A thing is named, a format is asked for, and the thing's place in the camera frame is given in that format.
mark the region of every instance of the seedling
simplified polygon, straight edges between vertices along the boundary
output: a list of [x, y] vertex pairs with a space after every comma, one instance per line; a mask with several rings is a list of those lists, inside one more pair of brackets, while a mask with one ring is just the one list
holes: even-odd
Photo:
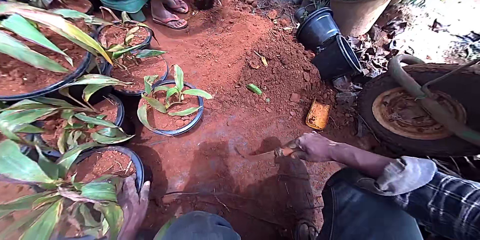
[[[174, 78], [175, 78], [175, 86], [169, 87], [167, 85], [157, 86], [152, 89], [152, 84], [158, 75], [152, 76], [145, 76], [143, 78], [145, 82], [145, 92], [141, 94], [141, 97], [147, 101], [148, 105], [154, 108], [155, 110], [159, 111], [163, 114], [168, 114], [170, 116], [187, 116], [197, 112], [201, 106], [199, 107], [192, 107], [178, 112], [170, 112], [169, 110], [175, 104], [183, 104], [184, 95], [193, 95], [193, 96], [200, 96], [206, 99], [212, 99], [212, 95], [207, 93], [201, 89], [184, 89], [183, 84], [183, 71], [178, 65], [173, 65], [174, 68]], [[165, 103], [160, 102], [156, 97], [155, 94], [159, 91], [166, 91], [165, 96]], [[147, 120], [147, 104], [142, 105], [138, 108], [137, 111], [138, 118], [142, 122], [144, 126], [149, 129], [153, 129]]]
[[22, 228], [20, 239], [48, 240], [54, 230], [70, 224], [83, 232], [101, 238], [108, 232], [116, 240], [123, 224], [123, 211], [117, 204], [117, 192], [122, 179], [103, 175], [88, 183], [75, 181], [69, 176], [70, 167], [89, 145], [78, 145], [63, 154], [56, 162], [38, 151], [38, 162], [21, 153], [12, 140], [0, 143], [0, 176], [2, 181], [37, 185], [44, 189], [0, 205], [0, 218], [18, 210], [30, 210], [22, 218], [3, 229], [0, 239]]

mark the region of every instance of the empty black pot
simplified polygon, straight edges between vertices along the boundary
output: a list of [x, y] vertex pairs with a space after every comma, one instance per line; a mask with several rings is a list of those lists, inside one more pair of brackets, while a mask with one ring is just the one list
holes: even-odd
[[328, 38], [340, 34], [329, 8], [321, 8], [311, 13], [298, 27], [297, 40], [306, 49], [315, 51]]
[[360, 73], [359, 60], [342, 35], [330, 38], [323, 47], [324, 49], [312, 59], [322, 80]]

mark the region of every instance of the loose soil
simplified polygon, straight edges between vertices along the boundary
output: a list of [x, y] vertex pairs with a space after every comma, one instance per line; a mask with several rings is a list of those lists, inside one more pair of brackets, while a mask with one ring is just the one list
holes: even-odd
[[65, 51], [67, 55], [73, 59], [73, 67], [61, 54], [55, 53], [54, 51], [12, 34], [13, 37], [23, 41], [23, 43], [29, 48], [58, 62], [60, 65], [68, 69], [69, 72], [60, 73], [42, 70], [0, 53], [0, 96], [31, 93], [35, 90], [55, 84], [58, 81], [63, 80], [70, 72], [73, 72], [81, 64], [84, 56], [87, 54], [84, 49], [50, 29], [43, 26], [39, 26], [39, 29], [46, 38], [58, 48]]
[[130, 157], [118, 151], [95, 152], [76, 166], [75, 181], [88, 183], [106, 174], [127, 177], [136, 172], [130, 162]]
[[[134, 27], [136, 27], [136, 25], [131, 23], [119, 27], [113, 25], [105, 26], [100, 32], [98, 40], [105, 48], [110, 47], [112, 44], [123, 44], [125, 41], [125, 35]], [[141, 26], [140, 30], [135, 32], [134, 35], [135, 37], [130, 41], [129, 46], [138, 45], [145, 41], [148, 37], [148, 31], [145, 27]]]
[[[163, 104], [165, 104], [165, 91], [160, 91], [156, 93], [156, 98]], [[177, 101], [177, 95], [170, 97], [170, 102]], [[168, 110], [168, 112], [178, 112], [192, 107], [198, 107], [198, 97], [192, 95], [184, 95], [183, 104], [175, 104]], [[147, 101], [142, 99], [139, 106], [143, 104], [148, 104]], [[187, 116], [170, 116], [168, 114], [160, 113], [159, 111], [153, 109], [151, 106], [147, 106], [147, 120], [148, 123], [159, 130], [163, 131], [174, 131], [181, 127], [188, 125], [198, 114], [198, 111], [187, 115]]]
[[137, 65], [133, 61], [125, 61], [123, 65], [127, 67], [124, 70], [115, 66], [111, 72], [111, 77], [119, 79], [123, 82], [130, 82], [127, 86], [116, 85], [115, 89], [138, 91], [145, 89], [144, 76], [158, 75], [162, 77], [167, 71], [167, 63], [161, 57], [149, 57], [144, 59], [137, 59]]
[[[104, 120], [115, 122], [118, 110], [115, 101], [106, 98], [105, 100], [93, 105], [93, 107], [99, 111], [99, 114], [106, 115]], [[48, 146], [57, 149], [57, 141], [63, 132], [64, 122], [65, 120], [62, 119], [59, 114], [55, 114], [44, 120], [45, 132], [42, 133], [42, 139]], [[84, 133], [95, 132], [101, 128], [104, 127], [96, 126], [91, 130], [84, 131]]]

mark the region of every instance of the sandal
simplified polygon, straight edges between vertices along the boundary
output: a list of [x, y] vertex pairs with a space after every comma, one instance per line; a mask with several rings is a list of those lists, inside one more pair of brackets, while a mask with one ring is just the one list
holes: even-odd
[[[303, 225], [306, 225], [308, 228], [308, 237], [305, 236], [306, 232], [302, 233], [302, 231], [304, 231], [304, 228], [302, 228]], [[312, 222], [302, 219], [298, 221], [295, 226], [293, 240], [316, 240], [319, 233], [317, 227]]]
[[174, 16], [173, 18], [168, 18], [168, 19], [165, 19], [164, 21], [161, 21], [160, 19], [157, 19], [157, 18], [153, 18], [153, 21], [156, 22], [156, 23], [158, 23], [159, 25], [164, 25], [164, 26], [166, 26], [166, 27], [169, 27], [169, 28], [171, 28], [171, 29], [176, 29], [176, 30], [178, 30], [178, 29], [184, 29], [184, 28], [187, 27], [187, 24], [188, 24], [187, 21], [185, 21], [185, 24], [183, 24], [183, 25], [181, 25], [181, 26], [178, 26], [178, 27], [174, 27], [174, 26], [168, 24], [168, 23], [171, 22], [171, 21], [179, 21], [179, 20], [180, 20], [180, 18], [179, 18], [178, 16], [176, 16], [176, 15], [174, 15], [174, 14], [172, 14], [172, 15]]

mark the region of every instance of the flip-flop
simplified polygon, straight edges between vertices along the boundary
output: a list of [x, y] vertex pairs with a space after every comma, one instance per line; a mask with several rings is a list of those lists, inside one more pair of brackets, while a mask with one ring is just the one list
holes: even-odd
[[188, 10], [189, 10], [188, 4], [187, 4], [185, 1], [183, 1], [183, 0], [179, 0], [179, 1], [181, 1], [181, 2], [183, 2], [183, 3], [185, 4], [185, 6], [187, 7], [187, 10], [186, 10], [186, 11], [183, 11], [183, 12], [182, 12], [182, 11], [179, 11], [179, 10], [178, 10], [178, 9], [185, 9], [185, 7], [183, 7], [183, 6], [181, 6], [181, 5], [167, 6], [167, 5], [165, 4], [164, 6], [165, 6], [165, 8], [167, 8], [167, 9], [173, 11], [173, 12], [176, 12], [176, 13], [183, 13], [183, 14], [188, 13]]
[[156, 22], [156, 23], [158, 23], [159, 25], [164, 25], [164, 26], [166, 26], [166, 27], [169, 27], [169, 28], [171, 28], [171, 29], [176, 29], [176, 30], [178, 30], [178, 29], [184, 29], [184, 28], [187, 27], [188, 22], [186, 22], [184, 25], [181, 25], [181, 26], [179, 26], [179, 27], [174, 27], [174, 26], [172, 26], [172, 25], [169, 25], [168, 23], [171, 22], [171, 21], [179, 21], [179, 20], [180, 20], [180, 18], [179, 18], [178, 16], [176, 16], [176, 15], [174, 15], [174, 14], [172, 14], [172, 15], [174, 16], [174, 18], [168, 18], [168, 19], [166, 19], [165, 21], [160, 21], [159, 19], [156, 19], [156, 18], [153, 18], [153, 21]]

